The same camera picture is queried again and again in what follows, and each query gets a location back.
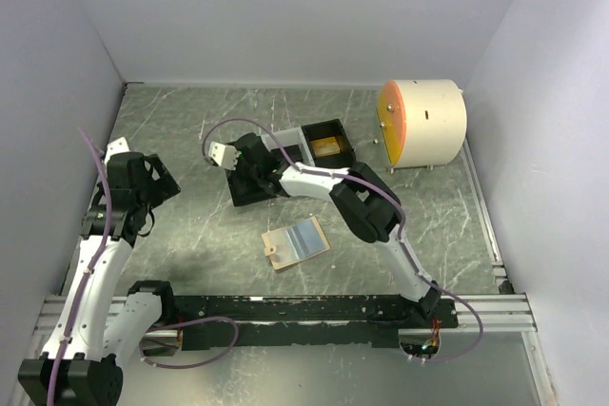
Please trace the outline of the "three-compartment black white tray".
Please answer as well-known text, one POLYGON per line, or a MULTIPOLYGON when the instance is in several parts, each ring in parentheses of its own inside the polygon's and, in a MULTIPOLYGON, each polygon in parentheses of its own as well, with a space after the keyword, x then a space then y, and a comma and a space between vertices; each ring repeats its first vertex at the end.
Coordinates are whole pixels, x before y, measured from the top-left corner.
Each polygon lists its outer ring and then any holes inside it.
MULTIPOLYGON (((283 147, 294 162, 324 168, 345 168, 356 163, 354 148, 347 138, 342 122, 338 119, 292 127, 276 132, 275 136, 279 139, 278 142, 272 141, 267 134, 261 136, 266 148, 273 153, 282 154, 280 148, 283 147), (329 136, 336 136, 339 139, 343 152, 335 156, 316 158, 313 155, 310 141, 329 136)), ((232 199, 232 201, 234 206, 239 207, 266 200, 232 199)))

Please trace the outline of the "tan leather card holder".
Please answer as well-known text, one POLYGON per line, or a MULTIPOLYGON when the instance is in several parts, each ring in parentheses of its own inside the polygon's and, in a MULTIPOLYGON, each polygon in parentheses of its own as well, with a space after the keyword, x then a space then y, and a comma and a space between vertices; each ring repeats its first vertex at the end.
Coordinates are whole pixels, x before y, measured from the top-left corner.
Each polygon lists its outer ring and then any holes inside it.
POLYGON ((265 257, 275 271, 285 270, 330 249, 316 217, 266 231, 261 237, 265 246, 265 257))

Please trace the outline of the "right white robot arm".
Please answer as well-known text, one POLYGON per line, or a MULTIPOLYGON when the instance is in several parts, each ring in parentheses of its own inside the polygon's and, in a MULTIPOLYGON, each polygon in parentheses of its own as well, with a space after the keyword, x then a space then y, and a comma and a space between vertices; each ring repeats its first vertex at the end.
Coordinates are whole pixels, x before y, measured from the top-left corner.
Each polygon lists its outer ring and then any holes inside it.
POLYGON ((367 164, 323 168, 279 158, 263 139, 248 133, 231 144, 236 171, 271 196, 309 198, 332 203, 350 232, 376 246, 391 271, 403 314, 422 328, 437 315, 438 284, 424 270, 405 236, 405 213, 397 195, 367 164))

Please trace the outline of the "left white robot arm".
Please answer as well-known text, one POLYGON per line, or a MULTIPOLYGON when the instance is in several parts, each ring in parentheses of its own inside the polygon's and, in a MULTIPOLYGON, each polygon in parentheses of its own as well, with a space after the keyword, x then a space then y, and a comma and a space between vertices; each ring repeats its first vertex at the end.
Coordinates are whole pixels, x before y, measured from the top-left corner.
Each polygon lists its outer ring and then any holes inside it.
POLYGON ((37 358, 26 358, 18 382, 34 405, 115 405, 125 363, 151 328, 177 320, 166 280, 138 280, 118 315, 110 306, 123 268, 153 209, 180 187, 158 155, 115 152, 81 227, 74 282, 37 358))

